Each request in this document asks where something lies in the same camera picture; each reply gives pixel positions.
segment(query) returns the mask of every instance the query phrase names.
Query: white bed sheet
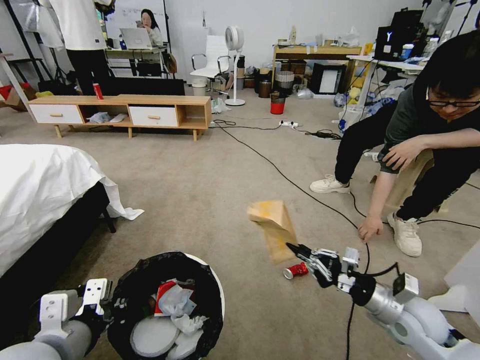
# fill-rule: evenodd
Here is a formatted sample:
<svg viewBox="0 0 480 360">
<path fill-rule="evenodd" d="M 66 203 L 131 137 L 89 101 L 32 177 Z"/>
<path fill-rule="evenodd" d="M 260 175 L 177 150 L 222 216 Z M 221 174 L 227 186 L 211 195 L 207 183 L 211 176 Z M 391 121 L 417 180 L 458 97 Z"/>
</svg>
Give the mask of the white bed sheet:
<svg viewBox="0 0 480 360">
<path fill-rule="evenodd" d="M 118 185 L 85 151 L 0 145 L 0 277 L 99 181 L 110 200 L 110 216 L 133 220 L 144 212 L 122 206 Z"/>
</svg>

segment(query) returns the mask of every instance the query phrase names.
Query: man's left hand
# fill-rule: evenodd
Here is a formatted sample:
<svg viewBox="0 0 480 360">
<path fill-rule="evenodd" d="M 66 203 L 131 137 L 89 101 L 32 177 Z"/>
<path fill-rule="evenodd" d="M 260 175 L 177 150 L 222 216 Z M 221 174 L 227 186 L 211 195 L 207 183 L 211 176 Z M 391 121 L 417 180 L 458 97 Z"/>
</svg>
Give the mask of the man's left hand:
<svg viewBox="0 0 480 360">
<path fill-rule="evenodd" d="M 395 164 L 392 170 L 400 169 L 402 171 L 425 149 L 422 135 L 415 136 L 388 149 L 389 152 L 382 161 L 387 166 Z"/>
</svg>

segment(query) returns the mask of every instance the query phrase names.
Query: glasses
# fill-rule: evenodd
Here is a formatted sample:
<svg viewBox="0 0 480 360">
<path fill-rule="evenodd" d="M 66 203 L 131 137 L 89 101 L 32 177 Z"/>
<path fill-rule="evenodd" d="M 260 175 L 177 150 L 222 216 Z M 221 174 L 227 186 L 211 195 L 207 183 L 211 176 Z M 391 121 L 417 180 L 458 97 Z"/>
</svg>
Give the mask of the glasses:
<svg viewBox="0 0 480 360">
<path fill-rule="evenodd" d="M 477 101 L 437 101 L 437 100 L 430 100 L 429 98 L 429 88 L 426 88 L 426 96 L 425 96 L 426 102 L 430 106 L 434 107 L 446 107 L 448 105 L 452 105 L 456 108 L 472 108 L 480 104 L 480 98 Z"/>
</svg>

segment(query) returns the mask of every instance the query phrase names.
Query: bed frame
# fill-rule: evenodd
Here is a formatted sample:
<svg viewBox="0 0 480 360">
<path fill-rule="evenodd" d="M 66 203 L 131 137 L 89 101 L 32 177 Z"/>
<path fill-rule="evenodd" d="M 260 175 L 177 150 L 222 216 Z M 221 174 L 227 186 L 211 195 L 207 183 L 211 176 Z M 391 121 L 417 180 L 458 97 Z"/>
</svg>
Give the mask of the bed frame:
<svg viewBox="0 0 480 360">
<path fill-rule="evenodd" d="M 52 290 L 58 275 L 99 223 L 100 214 L 110 232 L 116 232 L 107 213 L 109 203 L 104 186 L 97 182 L 0 277 L 0 319 L 6 330 L 1 331 L 0 350 L 11 345 L 15 334 L 28 326 L 30 308 Z"/>
</svg>

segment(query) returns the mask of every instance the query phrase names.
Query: man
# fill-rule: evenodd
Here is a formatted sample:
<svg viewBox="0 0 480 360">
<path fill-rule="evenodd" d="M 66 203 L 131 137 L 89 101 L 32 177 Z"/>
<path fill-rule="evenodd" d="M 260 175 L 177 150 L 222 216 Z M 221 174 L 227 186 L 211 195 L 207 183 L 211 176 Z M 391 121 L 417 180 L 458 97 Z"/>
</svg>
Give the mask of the man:
<svg viewBox="0 0 480 360">
<path fill-rule="evenodd" d="M 75 69 L 83 95 L 94 95 L 93 83 L 100 85 L 103 94 L 110 91 L 110 72 L 105 58 L 107 47 L 97 17 L 94 2 L 109 6 L 114 0 L 39 0 L 53 8 L 65 41 L 66 53 Z"/>
<path fill-rule="evenodd" d="M 338 148 L 335 177 L 313 182 L 316 193 L 348 193 L 362 152 L 384 143 L 380 175 L 358 235 L 367 242 L 381 234 L 382 209 L 397 173 L 425 149 L 434 166 L 396 213 L 388 215 L 398 248 L 411 257 L 422 253 L 417 222 L 461 187 L 480 160 L 480 32 L 454 37 L 439 46 L 398 104 L 381 109 L 347 129 Z"/>
</svg>

